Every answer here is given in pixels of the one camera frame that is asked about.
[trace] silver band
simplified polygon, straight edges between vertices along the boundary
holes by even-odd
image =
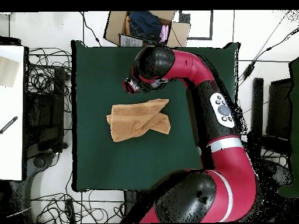
[[[211,147],[212,153],[219,151],[221,149],[227,149],[227,148],[232,148],[232,147],[243,148],[242,142],[239,138],[223,138],[221,140],[212,142],[208,146]]]

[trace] towel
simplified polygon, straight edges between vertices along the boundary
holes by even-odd
[[[160,113],[168,101],[156,99],[140,104],[113,105],[111,115],[106,116],[113,141],[140,137],[149,129],[168,135],[171,129],[169,118]]]

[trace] white table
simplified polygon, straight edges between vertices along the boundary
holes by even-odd
[[[22,179],[24,47],[0,45],[0,57],[19,63],[13,87],[0,86],[0,129],[18,117],[0,135],[0,179],[18,181]]]

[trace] blue cloth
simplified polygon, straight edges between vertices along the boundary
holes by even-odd
[[[130,17],[130,33],[132,36],[160,42],[162,25],[150,11],[132,11]]]
[[[154,16],[150,11],[132,11],[130,20],[135,22],[144,33],[159,34],[162,25],[159,23],[158,17]]]

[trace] white floor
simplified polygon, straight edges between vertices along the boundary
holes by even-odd
[[[286,10],[215,10],[213,21],[213,38],[210,41],[187,42],[188,47],[219,47],[222,48],[229,42],[240,42],[239,51],[239,74],[254,59],[263,47],[267,38],[271,35],[279,21],[286,14]],[[86,23],[93,29],[102,46],[115,46],[103,39],[109,12],[85,12]],[[272,35],[265,48],[268,48],[285,38],[285,36],[299,26],[298,14],[291,11],[282,21]],[[71,40],[82,40],[87,46],[98,46],[90,30],[84,27],[83,19],[78,12],[39,12],[39,13],[13,13],[10,22],[7,16],[0,15],[0,36],[10,36],[22,40],[24,46],[57,47],[71,53]],[[251,108],[252,81],[255,77],[265,81],[264,101],[268,101],[269,85],[271,81],[289,78],[288,62],[299,57],[299,34],[291,36],[288,40],[274,49],[263,54],[256,63],[252,75],[242,84],[239,89],[239,103],[243,111]],[[266,129],[267,104],[264,105],[264,127]],[[245,114],[245,120],[250,129],[250,111]],[[70,116],[65,114],[65,128],[69,128]],[[32,185],[32,198],[45,195],[64,193],[65,185],[72,170],[72,138],[71,132],[65,136],[65,142],[69,148],[60,154],[56,166],[47,169],[36,176]],[[81,200],[81,194],[73,192],[71,182],[68,192],[77,201]],[[88,205],[89,192],[83,193],[83,202]],[[122,191],[94,191],[91,194],[92,208],[104,208],[110,216],[114,215],[113,207],[118,207],[123,201]],[[32,211],[36,217],[48,204],[47,201],[33,201]],[[75,204],[75,210],[80,211],[79,205]],[[101,219],[101,211],[94,212],[96,219]],[[49,215],[41,218],[41,221],[51,219]],[[105,215],[99,223],[105,222]],[[119,217],[109,220],[110,223],[119,222]],[[84,217],[83,223],[93,223],[90,217]]]

